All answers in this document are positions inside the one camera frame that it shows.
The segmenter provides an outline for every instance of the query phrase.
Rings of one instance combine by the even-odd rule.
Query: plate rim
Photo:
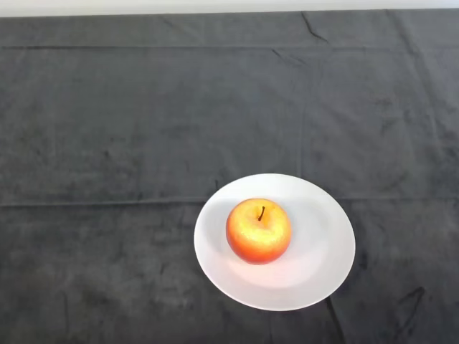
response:
[[[343,214],[344,216],[346,217],[346,220],[347,220],[347,224],[349,225],[349,229],[350,229],[350,234],[351,234],[351,237],[352,237],[352,259],[350,259],[349,261],[349,266],[346,268],[346,273],[343,273],[343,277],[342,277],[342,280],[337,283],[337,286],[335,288],[331,288],[331,291],[330,292],[327,292],[328,294],[324,297],[322,297],[321,299],[319,300],[315,300],[313,302],[304,302],[303,304],[300,304],[298,305],[297,307],[266,307],[266,306],[259,306],[259,305],[254,305],[250,302],[247,302],[247,301],[243,301],[241,300],[239,297],[237,296],[234,296],[234,295],[231,295],[230,293],[226,292],[224,290],[224,288],[221,288],[221,286],[216,283],[212,277],[210,276],[210,274],[208,274],[202,264],[202,261],[199,259],[199,254],[198,254],[198,251],[197,251],[197,246],[196,246],[196,242],[197,242],[197,224],[199,222],[199,219],[201,218],[202,216],[202,212],[204,210],[204,207],[215,197],[216,194],[218,194],[222,189],[228,187],[229,185],[233,184],[234,182],[236,181],[240,181],[242,179],[245,179],[245,178],[252,178],[252,177],[261,177],[261,176],[280,176],[281,178],[285,178],[285,177],[288,177],[288,178],[294,178],[294,179],[298,179],[299,181],[302,181],[302,182],[306,182],[310,185],[312,185],[313,187],[316,187],[316,188],[319,188],[322,192],[324,192],[328,197],[330,197],[331,199],[333,199],[333,201],[339,206],[340,210],[343,211]],[[205,274],[205,276],[210,280],[210,282],[212,282],[212,284],[220,291],[222,292],[223,294],[225,294],[226,296],[228,296],[229,298],[243,304],[243,305],[246,305],[248,307],[252,307],[252,308],[255,308],[255,309],[259,309],[259,310],[267,310],[267,311],[273,311],[273,312],[285,312],[285,311],[290,311],[290,310],[300,310],[300,309],[303,309],[303,308],[307,308],[307,307],[310,307],[312,305],[315,305],[316,303],[319,303],[320,301],[323,301],[325,300],[327,297],[329,297],[330,295],[332,295],[335,291],[337,291],[338,288],[340,288],[340,286],[342,286],[342,284],[344,283],[344,281],[346,280],[346,278],[349,276],[349,273],[351,272],[352,270],[352,267],[354,266],[354,261],[355,261],[355,256],[356,256],[356,239],[355,239],[355,233],[354,233],[354,228],[352,226],[352,223],[351,221],[349,220],[349,217],[347,215],[347,213],[344,211],[343,207],[339,204],[339,202],[332,196],[330,195],[327,191],[323,190],[320,186],[317,186],[316,184],[314,183],[311,183],[310,181],[307,181],[303,178],[300,178],[300,177],[297,177],[297,176],[291,176],[291,175],[288,175],[288,174],[283,174],[283,173],[256,173],[256,174],[251,174],[249,176],[244,176],[244,177],[241,177],[241,178],[238,178],[238,179],[235,179],[233,181],[230,181],[229,183],[225,184],[223,187],[219,188],[217,191],[215,191],[212,196],[209,197],[209,199],[207,199],[206,203],[203,205],[203,207],[201,208],[201,211],[199,212],[199,215],[197,217],[197,220],[196,220],[196,223],[194,225],[194,233],[193,233],[193,245],[194,245],[194,253],[196,255],[196,258],[197,258],[197,261],[198,261],[198,264],[199,266],[201,267],[201,270],[203,271],[203,273]]]

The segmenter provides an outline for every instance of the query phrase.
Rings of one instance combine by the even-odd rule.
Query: apple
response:
[[[228,244],[246,262],[265,264],[277,259],[286,251],[291,237],[287,213],[273,201],[247,199],[228,216]]]

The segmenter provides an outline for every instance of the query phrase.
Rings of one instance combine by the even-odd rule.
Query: tablecloth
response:
[[[0,19],[0,342],[457,342],[458,80],[458,10]],[[327,300],[201,271],[200,209],[254,173],[348,214]]]

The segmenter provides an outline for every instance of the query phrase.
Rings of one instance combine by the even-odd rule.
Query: white plate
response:
[[[251,198],[278,203],[292,224],[287,251],[265,265],[241,260],[226,238],[231,210]],[[204,205],[194,229],[194,249],[208,278],[229,297],[262,310],[296,310],[325,299],[346,279],[355,248],[339,204],[318,186],[283,174],[257,174],[224,186]]]

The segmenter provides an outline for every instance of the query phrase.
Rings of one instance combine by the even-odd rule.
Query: table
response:
[[[459,11],[0,19],[0,342],[454,343]],[[193,248],[218,188],[327,190],[329,299],[264,312]]]

